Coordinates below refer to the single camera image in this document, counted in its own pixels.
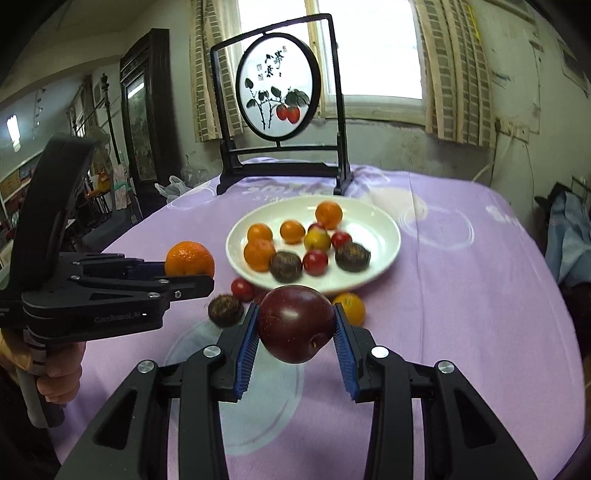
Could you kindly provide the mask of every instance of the plastic bag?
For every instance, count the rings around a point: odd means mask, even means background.
[[[166,197],[166,203],[172,202],[174,199],[179,198],[183,193],[187,193],[191,190],[191,187],[187,187],[180,178],[175,177],[174,175],[170,176],[170,185],[168,187],[163,187],[158,183],[155,183],[154,186],[160,195]]]

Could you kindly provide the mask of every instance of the human hand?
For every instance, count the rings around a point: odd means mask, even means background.
[[[80,390],[82,357],[86,342],[71,343],[46,359],[46,374],[37,379],[37,390],[51,403],[66,404]],[[28,371],[33,364],[31,351],[22,336],[9,329],[0,329],[0,366],[15,379],[15,367]]]

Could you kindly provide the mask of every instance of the painted leaf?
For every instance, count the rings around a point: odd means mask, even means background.
[[[285,104],[287,106],[297,106],[297,94],[295,90],[287,92],[287,95],[285,96]]]
[[[310,97],[308,97],[304,92],[301,90],[294,90],[294,93],[297,98],[297,106],[306,106],[310,104]]]

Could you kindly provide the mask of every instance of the round painting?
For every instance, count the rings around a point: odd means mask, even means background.
[[[238,107],[259,137],[295,137],[320,100],[320,67],[310,48],[293,35],[270,33],[244,52],[236,75]]]

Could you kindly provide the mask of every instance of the white plate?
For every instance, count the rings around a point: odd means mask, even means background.
[[[299,221],[306,230],[316,221],[314,212],[320,202],[331,200],[343,209],[343,221],[339,230],[347,232],[353,241],[363,245],[371,252],[369,268],[359,273],[341,270],[335,262],[335,251],[329,251],[329,267],[321,277],[312,277],[305,271],[302,277],[294,282],[314,288],[328,295],[351,291],[386,271],[400,250],[400,230],[390,215],[382,209],[360,200],[326,195],[308,195],[269,203],[245,215],[230,230],[226,239],[226,256],[232,268],[242,278],[253,285],[267,290],[277,288],[283,283],[278,282],[269,273],[259,273],[251,269],[244,260],[243,250],[248,241],[246,233],[253,223],[266,223],[273,231],[275,249],[295,252],[304,258],[306,249],[303,244],[287,245],[279,235],[279,228],[286,220]]]

